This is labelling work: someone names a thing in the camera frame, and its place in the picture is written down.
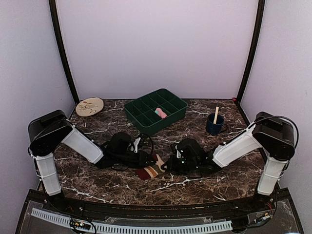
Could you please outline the beige striped sock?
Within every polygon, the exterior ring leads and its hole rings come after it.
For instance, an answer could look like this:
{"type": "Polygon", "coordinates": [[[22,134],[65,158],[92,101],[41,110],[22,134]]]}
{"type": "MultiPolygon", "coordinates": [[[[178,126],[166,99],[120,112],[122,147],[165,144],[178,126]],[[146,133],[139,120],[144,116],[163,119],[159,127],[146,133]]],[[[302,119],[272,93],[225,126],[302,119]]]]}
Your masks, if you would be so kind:
{"type": "Polygon", "coordinates": [[[156,160],[154,164],[135,170],[135,174],[141,180],[148,180],[151,178],[155,178],[159,174],[165,173],[165,171],[161,168],[161,166],[164,164],[164,161],[161,159],[161,157],[158,154],[154,154],[153,159],[156,160]]]}

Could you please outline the green compartment tray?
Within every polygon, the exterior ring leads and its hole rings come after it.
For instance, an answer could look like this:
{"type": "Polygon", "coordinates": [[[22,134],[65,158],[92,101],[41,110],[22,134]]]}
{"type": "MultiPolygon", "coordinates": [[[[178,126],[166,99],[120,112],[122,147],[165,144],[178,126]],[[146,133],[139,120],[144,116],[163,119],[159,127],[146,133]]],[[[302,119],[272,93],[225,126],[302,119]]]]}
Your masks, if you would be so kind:
{"type": "Polygon", "coordinates": [[[188,103],[161,88],[124,105],[127,119],[149,136],[184,118],[188,103]]]}

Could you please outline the pink patterned sock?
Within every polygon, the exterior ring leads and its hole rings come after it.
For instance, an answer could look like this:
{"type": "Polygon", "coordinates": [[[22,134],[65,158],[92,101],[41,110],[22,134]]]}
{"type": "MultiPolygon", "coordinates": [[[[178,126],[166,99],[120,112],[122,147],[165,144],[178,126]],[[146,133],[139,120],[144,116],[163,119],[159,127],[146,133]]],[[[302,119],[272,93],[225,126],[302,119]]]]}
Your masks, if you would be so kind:
{"type": "Polygon", "coordinates": [[[155,109],[155,113],[162,119],[165,119],[167,117],[167,114],[159,107],[155,109]]]}

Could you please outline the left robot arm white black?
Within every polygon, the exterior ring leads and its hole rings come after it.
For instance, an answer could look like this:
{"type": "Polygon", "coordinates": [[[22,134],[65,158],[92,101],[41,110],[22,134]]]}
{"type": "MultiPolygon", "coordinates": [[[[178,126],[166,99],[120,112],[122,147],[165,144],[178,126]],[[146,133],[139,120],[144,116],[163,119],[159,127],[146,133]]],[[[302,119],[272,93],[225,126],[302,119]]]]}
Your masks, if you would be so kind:
{"type": "Polygon", "coordinates": [[[76,127],[62,110],[32,120],[28,125],[28,134],[28,154],[35,162],[44,191],[50,196],[50,205],[59,213],[69,208],[68,200],[60,195],[62,188],[54,156],[59,146],[67,146],[100,169],[115,164],[140,169],[156,162],[153,142],[150,143],[150,152],[140,149],[145,140],[151,140],[147,134],[132,139],[129,134],[118,132],[109,141],[99,145],[76,127]]]}

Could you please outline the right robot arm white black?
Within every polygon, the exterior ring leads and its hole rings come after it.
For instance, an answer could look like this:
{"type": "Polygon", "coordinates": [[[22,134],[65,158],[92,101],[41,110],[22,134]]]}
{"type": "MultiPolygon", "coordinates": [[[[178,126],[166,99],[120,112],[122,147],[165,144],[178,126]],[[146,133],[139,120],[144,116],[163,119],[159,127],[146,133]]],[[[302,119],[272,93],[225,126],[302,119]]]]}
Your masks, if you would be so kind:
{"type": "Polygon", "coordinates": [[[294,121],[260,112],[255,121],[239,134],[208,152],[192,138],[171,144],[173,153],[161,168],[181,175],[211,175],[248,153],[262,149],[268,157],[257,189],[249,200],[249,208],[258,212],[269,203],[278,180],[295,154],[298,141],[299,129],[294,121]]]}

